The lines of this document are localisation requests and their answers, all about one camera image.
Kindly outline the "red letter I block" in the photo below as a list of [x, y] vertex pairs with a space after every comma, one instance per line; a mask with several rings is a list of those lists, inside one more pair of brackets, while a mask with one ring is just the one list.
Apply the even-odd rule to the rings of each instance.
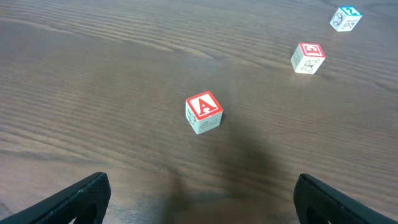
[[300, 42], [290, 61], [295, 73], [315, 74], [326, 59], [320, 44]]

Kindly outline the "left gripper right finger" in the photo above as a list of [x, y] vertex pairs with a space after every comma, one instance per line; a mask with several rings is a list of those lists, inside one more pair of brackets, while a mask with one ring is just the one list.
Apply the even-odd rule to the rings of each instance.
[[301, 224], [397, 224], [309, 174], [300, 174], [294, 205]]

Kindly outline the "blue number 2 block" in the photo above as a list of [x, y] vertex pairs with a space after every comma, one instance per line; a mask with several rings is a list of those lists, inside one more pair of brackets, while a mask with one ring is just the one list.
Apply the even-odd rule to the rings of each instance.
[[354, 6], [340, 6], [330, 20], [330, 25], [337, 32], [349, 32], [354, 29], [363, 14]]

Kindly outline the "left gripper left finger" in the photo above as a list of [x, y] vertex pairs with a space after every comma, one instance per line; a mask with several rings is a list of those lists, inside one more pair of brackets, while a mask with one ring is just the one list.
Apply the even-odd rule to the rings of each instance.
[[102, 224], [110, 197], [107, 174], [96, 172], [1, 224]]

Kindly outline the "red letter A block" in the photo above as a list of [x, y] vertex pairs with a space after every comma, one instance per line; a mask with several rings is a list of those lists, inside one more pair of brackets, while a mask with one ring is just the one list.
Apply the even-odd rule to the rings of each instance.
[[223, 108], [211, 91], [204, 91], [185, 100], [185, 116], [194, 132], [201, 134], [220, 125]]

